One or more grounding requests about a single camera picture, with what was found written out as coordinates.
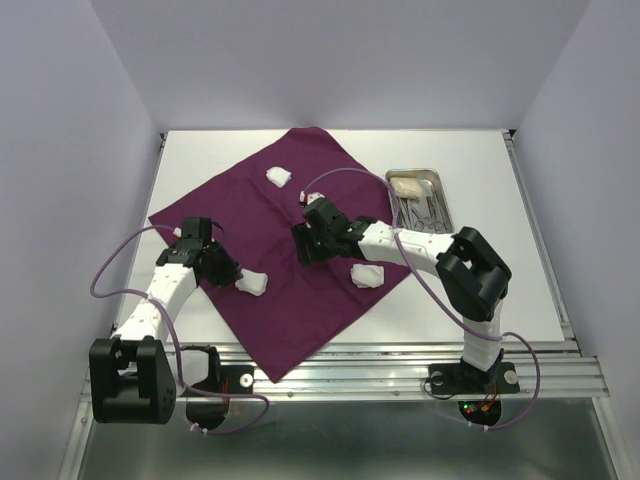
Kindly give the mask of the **white gauze pad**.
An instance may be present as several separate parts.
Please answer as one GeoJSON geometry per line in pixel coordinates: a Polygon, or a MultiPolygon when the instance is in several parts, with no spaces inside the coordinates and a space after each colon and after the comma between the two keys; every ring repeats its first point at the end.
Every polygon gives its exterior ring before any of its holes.
{"type": "Polygon", "coordinates": [[[282,189],[291,180],[292,173],[282,167],[274,166],[266,171],[266,178],[269,182],[282,189]]]}
{"type": "Polygon", "coordinates": [[[352,283],[358,288],[378,288],[385,283],[385,270],[382,266],[354,264],[350,270],[352,283]]]}
{"type": "Polygon", "coordinates": [[[235,288],[241,292],[259,297],[266,292],[269,277],[266,273],[241,270],[241,277],[235,282],[235,288]]]}

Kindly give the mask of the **white gauze pad top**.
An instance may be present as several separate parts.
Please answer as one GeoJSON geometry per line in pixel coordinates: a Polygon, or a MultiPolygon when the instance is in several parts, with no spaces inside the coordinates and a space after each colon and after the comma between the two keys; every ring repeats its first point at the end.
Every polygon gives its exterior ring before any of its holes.
{"type": "Polygon", "coordinates": [[[274,166],[266,171],[266,178],[269,182],[282,189],[291,180],[292,173],[282,167],[274,166]]]}

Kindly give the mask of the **steel forceps ring handled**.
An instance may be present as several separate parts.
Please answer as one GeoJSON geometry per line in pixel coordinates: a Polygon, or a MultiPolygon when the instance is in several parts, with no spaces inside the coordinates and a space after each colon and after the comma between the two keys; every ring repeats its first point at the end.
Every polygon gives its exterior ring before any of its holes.
{"type": "Polygon", "coordinates": [[[408,230],[414,230],[415,228],[413,213],[407,203],[407,199],[404,198],[398,199],[398,225],[408,230]]]}

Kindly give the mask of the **stainless steel instrument tray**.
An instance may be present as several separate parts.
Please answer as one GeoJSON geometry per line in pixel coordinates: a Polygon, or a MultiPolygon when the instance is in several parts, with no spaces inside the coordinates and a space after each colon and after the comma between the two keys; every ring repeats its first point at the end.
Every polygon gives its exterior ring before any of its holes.
{"type": "Polygon", "coordinates": [[[424,233],[454,232],[444,187],[436,170],[391,169],[385,179],[394,191],[391,204],[399,202],[399,227],[424,233]]]}

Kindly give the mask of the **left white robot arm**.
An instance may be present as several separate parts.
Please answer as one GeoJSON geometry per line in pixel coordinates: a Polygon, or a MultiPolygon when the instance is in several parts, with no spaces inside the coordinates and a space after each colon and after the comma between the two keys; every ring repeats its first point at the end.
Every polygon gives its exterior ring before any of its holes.
{"type": "Polygon", "coordinates": [[[99,423],[167,423],[179,396],[193,386],[199,393],[225,393],[219,354],[213,347],[169,355],[166,340],[176,340],[174,322],[186,301],[206,282],[214,287],[235,284],[241,269],[214,240],[217,224],[187,217],[172,230],[175,241],[156,260],[145,291],[126,289],[138,297],[133,312],[107,339],[89,350],[94,419],[99,423]]]}

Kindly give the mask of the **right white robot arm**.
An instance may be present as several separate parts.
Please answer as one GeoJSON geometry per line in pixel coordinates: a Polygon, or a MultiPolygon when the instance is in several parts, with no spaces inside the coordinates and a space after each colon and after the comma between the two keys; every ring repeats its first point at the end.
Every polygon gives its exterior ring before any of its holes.
{"type": "Polygon", "coordinates": [[[464,227],[456,234],[435,234],[371,217],[351,220],[319,193],[302,193],[300,203],[304,221],[292,234],[301,265],[341,257],[406,266],[418,280],[423,272],[437,277],[464,330],[461,381],[482,390],[495,380],[501,302],[512,272],[479,231],[464,227]]]}

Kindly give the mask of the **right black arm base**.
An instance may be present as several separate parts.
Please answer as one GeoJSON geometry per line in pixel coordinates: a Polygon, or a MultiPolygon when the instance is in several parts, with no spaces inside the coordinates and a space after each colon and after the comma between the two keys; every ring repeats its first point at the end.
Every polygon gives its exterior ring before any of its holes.
{"type": "Polygon", "coordinates": [[[488,371],[481,371],[460,359],[457,363],[436,363],[428,367],[422,388],[437,398],[457,395],[517,394],[520,392],[519,378],[515,365],[506,362],[501,350],[497,360],[488,371]]]}

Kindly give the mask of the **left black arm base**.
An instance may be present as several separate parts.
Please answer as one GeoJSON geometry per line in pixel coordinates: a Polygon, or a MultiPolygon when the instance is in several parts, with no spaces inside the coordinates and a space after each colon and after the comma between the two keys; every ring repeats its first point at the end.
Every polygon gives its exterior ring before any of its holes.
{"type": "Polygon", "coordinates": [[[215,347],[181,351],[185,396],[202,397],[204,392],[243,395],[253,392],[254,368],[248,364],[223,364],[215,347]]]}

